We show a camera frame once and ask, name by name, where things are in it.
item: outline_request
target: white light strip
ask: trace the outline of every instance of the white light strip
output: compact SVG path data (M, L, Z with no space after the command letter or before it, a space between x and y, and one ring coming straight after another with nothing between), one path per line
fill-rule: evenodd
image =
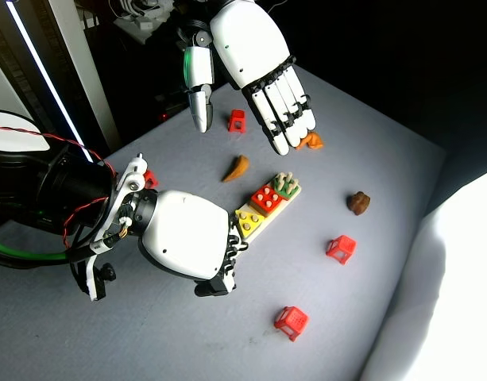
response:
M6 6L8 6L8 9L10 10L12 17L14 18L14 21L17 24L17 27L19 28L19 31L21 32L22 38L24 38L26 45L28 45L29 52L31 53L31 55L35 59L35 64L37 64L38 70L40 70L42 77L44 77L45 83L47 83L47 86L48 86L49 90L51 91L52 96L56 100L56 103L58 104L58 107L60 108L61 113L63 114L65 120L67 121L68 126L72 130L75 139L77 140L77 142L79 144L84 145L83 140L81 139L81 136L79 135L79 133L77 132L77 129L74 126L74 122L71 120L70 115L68 115L67 109L65 109L65 106L64 106L63 102L61 101L61 98L58 95L56 88L52 84L52 81L51 81L51 78L49 77L49 74L47 74L47 71L45 70L45 67L42 63L42 60L38 56L37 50L33 46L33 42L29 38L29 34L26 31L26 28L25 28L24 24L22 23L21 18L19 17L19 13L17 13L17 10L15 9L14 3L13 2L6 2ZM86 156L88 161L93 163L93 159L91 158L90 153L85 148L81 148L81 149L83 150L84 155Z

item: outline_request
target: red toy stool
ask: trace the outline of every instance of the red toy stool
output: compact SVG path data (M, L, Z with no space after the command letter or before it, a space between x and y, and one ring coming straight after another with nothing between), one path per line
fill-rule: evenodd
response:
M230 133L245 133L245 111L233 110L230 113L229 120L229 132Z
M289 336L290 341L303 332L305 325L308 323L308 316L297 307L284 307L280 315L275 320L275 328L281 329Z
M355 248L355 240L348 236L340 236L330 242L326 255L335 258L341 264L346 264L347 260L353 255Z

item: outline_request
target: green cable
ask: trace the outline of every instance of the green cable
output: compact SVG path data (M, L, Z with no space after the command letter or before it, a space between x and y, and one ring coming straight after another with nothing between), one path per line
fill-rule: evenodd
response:
M0 252L8 256L15 256L24 260L66 260L67 255L64 252L52 252L50 254L35 254L33 252L23 252L14 248L7 248L0 244Z

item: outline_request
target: gray table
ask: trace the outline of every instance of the gray table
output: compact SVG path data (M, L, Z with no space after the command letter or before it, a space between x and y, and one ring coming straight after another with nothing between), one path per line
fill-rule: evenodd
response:
M106 255L118 279L101 302L77 290L68 267L0 267L0 380L350 380L358 373L444 154L306 71L298 74L326 142L321 151L272 152L244 98L225 86L214 93L209 133L198 134L184 111L110 158L122 171L143 152L161 188L227 210L278 171L294 172L303 192L240 257L238 289L196 298L192 281L151 266L133 239ZM245 135L226 131L235 108L247 111ZM239 154L251 168L221 183ZM355 191L372 198L360 217L345 203ZM358 241L346 266L324 255L341 234ZM59 237L14 223L0 229L0 241L61 248ZM295 343L272 327L283 306L311 318Z

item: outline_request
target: red toy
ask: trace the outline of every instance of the red toy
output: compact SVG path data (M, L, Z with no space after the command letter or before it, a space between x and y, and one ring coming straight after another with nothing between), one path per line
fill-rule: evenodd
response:
M284 198L277 194L268 184L253 194L250 206L265 217L268 217L279 206Z
M303 332L307 323L308 316L299 308L284 307L273 325L288 335L290 341L294 341Z
M340 236L328 244L326 255L335 258L341 264L346 264L353 255L356 248L356 241L348 236Z
M230 133L245 133L245 111L233 110L230 113L229 120L229 132Z

